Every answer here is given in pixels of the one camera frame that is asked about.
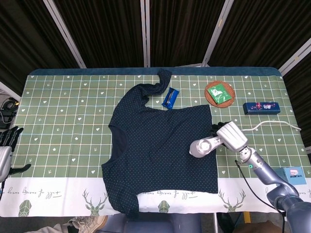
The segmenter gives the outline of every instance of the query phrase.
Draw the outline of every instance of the polka dot shirt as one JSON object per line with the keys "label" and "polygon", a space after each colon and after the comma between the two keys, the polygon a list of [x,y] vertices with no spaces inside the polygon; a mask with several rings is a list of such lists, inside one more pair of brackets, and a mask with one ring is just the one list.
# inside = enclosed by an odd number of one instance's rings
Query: polka dot shirt
{"label": "polka dot shirt", "polygon": [[217,193],[216,152],[189,154],[194,140],[210,136],[208,105],[168,111],[146,107],[147,95],[160,95],[171,72],[158,72],[160,83],[138,84],[114,110],[110,160],[102,165],[109,201],[115,210],[135,217],[137,194],[161,189]]}

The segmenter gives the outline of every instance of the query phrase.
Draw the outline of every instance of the grid pattern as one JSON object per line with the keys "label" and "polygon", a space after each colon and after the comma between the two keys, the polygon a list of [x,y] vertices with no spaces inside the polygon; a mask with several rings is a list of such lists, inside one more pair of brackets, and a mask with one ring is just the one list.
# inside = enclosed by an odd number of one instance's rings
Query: grid pattern
{"label": "grid pattern", "polygon": [[[249,129],[264,120],[284,120],[296,125],[282,77],[278,76],[188,76],[172,75],[171,87],[180,91],[174,108],[208,104],[204,89],[212,81],[229,83],[236,100],[228,108],[211,106],[213,123],[234,121]],[[14,176],[101,177],[101,164],[108,161],[111,133],[108,124],[115,106],[138,83],[156,83],[156,75],[29,76],[15,124],[24,127],[19,137],[13,166],[32,167]],[[150,97],[147,106],[161,105],[161,96]],[[270,116],[246,116],[245,102],[276,101],[281,112]],[[311,177],[311,166],[300,133],[278,123],[245,132],[249,145],[272,167],[302,166]],[[225,147],[217,149],[218,176],[239,178],[234,163],[237,154]],[[242,166],[246,177],[255,177]]]}

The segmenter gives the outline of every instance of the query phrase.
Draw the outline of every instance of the green card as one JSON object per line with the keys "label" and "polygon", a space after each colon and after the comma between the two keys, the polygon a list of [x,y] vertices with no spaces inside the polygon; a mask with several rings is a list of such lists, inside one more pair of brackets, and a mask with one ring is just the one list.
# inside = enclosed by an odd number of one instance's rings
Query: green card
{"label": "green card", "polygon": [[207,90],[217,104],[226,102],[231,99],[231,96],[226,92],[222,84],[213,86]]}

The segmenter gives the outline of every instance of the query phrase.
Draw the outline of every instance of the round coaster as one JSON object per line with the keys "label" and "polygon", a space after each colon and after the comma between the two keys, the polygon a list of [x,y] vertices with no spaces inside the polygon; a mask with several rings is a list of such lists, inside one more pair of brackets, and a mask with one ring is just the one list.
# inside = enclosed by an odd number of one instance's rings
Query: round coaster
{"label": "round coaster", "polygon": [[[217,84],[222,84],[224,86],[225,90],[228,92],[228,94],[231,96],[232,99],[227,100],[226,102],[217,104],[214,101],[214,99],[212,98],[212,96],[210,96],[209,92],[207,91],[207,89],[209,89],[212,86],[215,86]],[[227,84],[226,82],[223,82],[223,81],[213,81],[213,82],[211,82],[210,84],[208,84],[205,87],[205,98],[208,100],[208,102],[211,105],[213,105],[215,107],[226,108],[226,107],[229,107],[231,104],[233,104],[234,99],[235,99],[235,92],[234,92],[233,88],[229,84]]]}

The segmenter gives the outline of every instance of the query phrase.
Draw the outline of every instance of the shoe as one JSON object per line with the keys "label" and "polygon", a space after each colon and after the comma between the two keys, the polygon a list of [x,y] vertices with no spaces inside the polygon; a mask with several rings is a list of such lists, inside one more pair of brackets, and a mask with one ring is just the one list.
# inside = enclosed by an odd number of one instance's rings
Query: shoe
{"label": "shoe", "polygon": [[79,233],[94,233],[96,230],[103,228],[106,225],[108,216],[86,216],[75,217],[69,222],[79,229]]}

